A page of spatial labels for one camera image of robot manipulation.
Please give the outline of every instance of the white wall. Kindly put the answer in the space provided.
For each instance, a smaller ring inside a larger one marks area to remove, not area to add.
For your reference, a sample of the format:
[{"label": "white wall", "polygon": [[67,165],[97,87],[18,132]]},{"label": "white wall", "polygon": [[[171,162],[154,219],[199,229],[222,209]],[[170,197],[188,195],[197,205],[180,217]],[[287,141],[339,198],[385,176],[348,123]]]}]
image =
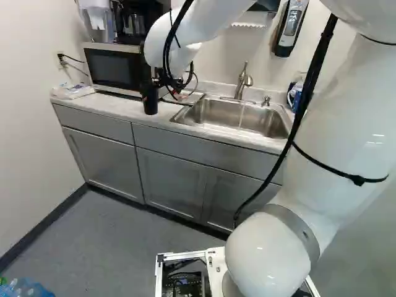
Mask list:
[{"label": "white wall", "polygon": [[79,57],[74,1],[6,0],[1,11],[0,256],[84,183],[49,99],[67,80],[56,52]]},{"label": "white wall", "polygon": [[[173,0],[173,7],[183,2]],[[280,14],[269,29],[231,27],[202,46],[194,59],[197,75],[200,80],[236,84],[243,62],[249,61],[248,73],[253,76],[255,87],[287,89],[296,71],[307,71],[329,15],[329,10],[319,0],[310,0],[296,47],[287,59],[274,56],[270,50]],[[318,90],[345,59],[354,37],[355,32],[339,22],[317,84]]]}]

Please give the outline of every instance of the stainless steel sink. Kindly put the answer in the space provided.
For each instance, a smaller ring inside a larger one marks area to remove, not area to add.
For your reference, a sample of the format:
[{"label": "stainless steel sink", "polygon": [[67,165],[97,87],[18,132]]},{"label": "stainless steel sink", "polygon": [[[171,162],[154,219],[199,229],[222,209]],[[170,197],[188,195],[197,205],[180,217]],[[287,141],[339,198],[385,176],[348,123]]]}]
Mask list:
[{"label": "stainless steel sink", "polygon": [[288,137],[287,115],[280,105],[261,107],[244,101],[204,97],[194,106],[183,108],[170,121],[241,137],[279,140]]}]

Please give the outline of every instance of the faucet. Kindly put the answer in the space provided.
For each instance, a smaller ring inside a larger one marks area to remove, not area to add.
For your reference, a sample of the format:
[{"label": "faucet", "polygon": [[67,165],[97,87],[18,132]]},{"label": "faucet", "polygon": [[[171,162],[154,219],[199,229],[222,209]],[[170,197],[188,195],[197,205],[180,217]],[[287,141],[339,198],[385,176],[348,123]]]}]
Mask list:
[{"label": "faucet", "polygon": [[245,86],[251,87],[253,85],[253,78],[246,73],[246,68],[248,66],[248,62],[245,61],[245,65],[243,67],[242,72],[238,77],[238,84],[235,89],[234,100],[242,100],[242,93]]}]

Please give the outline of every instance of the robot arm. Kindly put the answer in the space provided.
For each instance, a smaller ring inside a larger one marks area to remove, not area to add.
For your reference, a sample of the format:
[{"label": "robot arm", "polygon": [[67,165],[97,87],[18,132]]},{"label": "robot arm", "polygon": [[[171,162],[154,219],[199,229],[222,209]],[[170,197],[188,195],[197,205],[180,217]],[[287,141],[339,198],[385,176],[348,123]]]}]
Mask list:
[{"label": "robot arm", "polygon": [[[383,178],[396,164],[396,5],[394,0],[322,2],[359,34],[347,61],[311,104],[295,143],[307,155],[344,173]],[[215,37],[252,3],[195,0],[177,31],[181,48],[175,42],[171,47],[172,71],[181,74],[200,42]],[[145,57],[151,66],[162,67],[170,28],[167,14],[149,32]],[[381,112],[373,109],[375,104]],[[292,148],[280,192],[227,241],[226,263],[241,294],[291,296],[337,231],[368,207],[383,188],[382,183],[357,186]]]},{"label": "robot arm", "polygon": [[[174,77],[180,77],[188,67],[201,42],[215,38],[254,3],[254,0],[195,0],[177,31],[181,48],[175,40],[171,45],[170,68]],[[173,22],[179,11],[180,8],[171,11]],[[170,12],[161,16],[147,35],[144,55],[151,66],[162,67],[163,48],[171,28],[170,19]]]}]

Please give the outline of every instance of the cabinet door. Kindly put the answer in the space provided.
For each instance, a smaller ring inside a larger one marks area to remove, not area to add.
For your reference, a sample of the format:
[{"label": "cabinet door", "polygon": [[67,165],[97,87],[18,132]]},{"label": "cabinet door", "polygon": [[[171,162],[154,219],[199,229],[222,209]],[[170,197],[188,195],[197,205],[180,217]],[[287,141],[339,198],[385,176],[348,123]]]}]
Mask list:
[{"label": "cabinet door", "polygon": [[[203,222],[226,231],[233,229],[233,215],[236,209],[263,183],[258,179],[215,168],[208,168],[207,181]],[[260,210],[279,189],[280,186],[270,184],[252,204],[243,210],[239,222]]]},{"label": "cabinet door", "polygon": [[205,166],[137,148],[145,201],[198,221],[205,193]]},{"label": "cabinet door", "polygon": [[135,147],[63,128],[87,182],[144,203]]}]

